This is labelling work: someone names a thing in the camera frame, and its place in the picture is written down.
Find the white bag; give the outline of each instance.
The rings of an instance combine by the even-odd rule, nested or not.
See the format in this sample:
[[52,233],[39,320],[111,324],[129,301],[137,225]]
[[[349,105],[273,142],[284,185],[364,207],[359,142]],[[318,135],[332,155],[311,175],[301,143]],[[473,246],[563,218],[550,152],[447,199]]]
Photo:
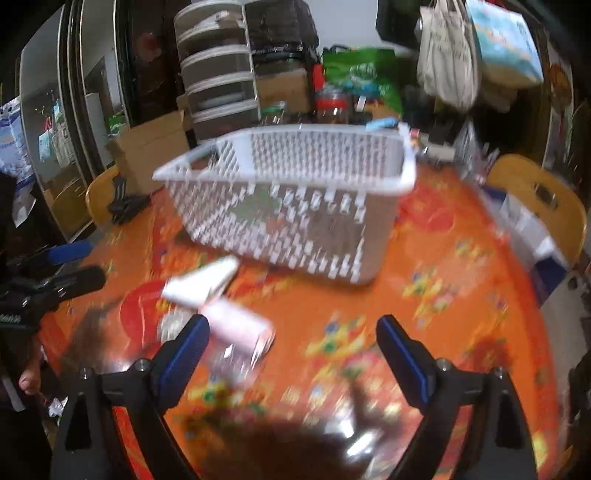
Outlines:
[[461,0],[438,0],[434,8],[421,7],[421,19],[419,85],[428,95],[466,112],[480,88],[478,47],[466,8]]

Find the storage box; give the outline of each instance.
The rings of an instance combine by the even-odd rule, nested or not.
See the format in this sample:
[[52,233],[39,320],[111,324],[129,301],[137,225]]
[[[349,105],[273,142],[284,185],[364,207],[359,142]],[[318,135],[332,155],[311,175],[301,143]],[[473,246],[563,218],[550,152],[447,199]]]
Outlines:
[[133,127],[109,141],[106,147],[127,179],[127,191],[143,194],[162,186],[152,181],[156,168],[189,151],[180,112]]

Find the white plastic basket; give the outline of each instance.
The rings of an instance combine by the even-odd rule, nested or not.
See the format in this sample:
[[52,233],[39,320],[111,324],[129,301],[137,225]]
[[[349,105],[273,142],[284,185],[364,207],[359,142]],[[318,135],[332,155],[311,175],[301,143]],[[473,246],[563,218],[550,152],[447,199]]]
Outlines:
[[381,266],[397,197],[412,190],[416,164],[404,124],[286,125],[209,141],[153,179],[166,184],[193,241],[366,283]]

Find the table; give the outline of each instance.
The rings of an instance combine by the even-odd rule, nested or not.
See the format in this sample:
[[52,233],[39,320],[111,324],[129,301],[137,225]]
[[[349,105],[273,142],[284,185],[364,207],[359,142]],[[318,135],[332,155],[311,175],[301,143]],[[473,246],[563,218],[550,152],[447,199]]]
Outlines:
[[[420,168],[399,206],[383,268],[368,286],[241,266],[227,295],[272,320],[277,332],[259,377],[252,388],[231,391],[199,365],[165,416],[203,478],[386,478],[420,413],[404,401],[375,345],[375,323],[385,313],[435,358],[475,371],[509,369],[540,478],[550,476],[558,454],[556,382],[528,276],[453,170]],[[144,308],[130,319],[120,315],[128,292],[219,255],[192,244],[166,192],[155,194],[149,209],[113,227],[85,261],[105,269],[105,288],[44,318],[40,337],[51,365],[64,376],[82,365],[112,372],[152,355],[155,326],[170,306],[150,297],[148,283]],[[469,408],[460,412],[438,477],[453,469]],[[125,410],[115,414],[136,474],[150,478]],[[379,441],[351,452],[345,437],[359,432]]]

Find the clear plastic bottle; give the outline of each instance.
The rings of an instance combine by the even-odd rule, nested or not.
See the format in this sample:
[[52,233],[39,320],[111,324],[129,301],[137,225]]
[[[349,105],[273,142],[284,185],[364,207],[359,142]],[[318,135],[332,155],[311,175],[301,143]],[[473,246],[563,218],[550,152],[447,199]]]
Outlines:
[[287,102],[277,102],[261,110],[261,126],[285,125],[289,123]]

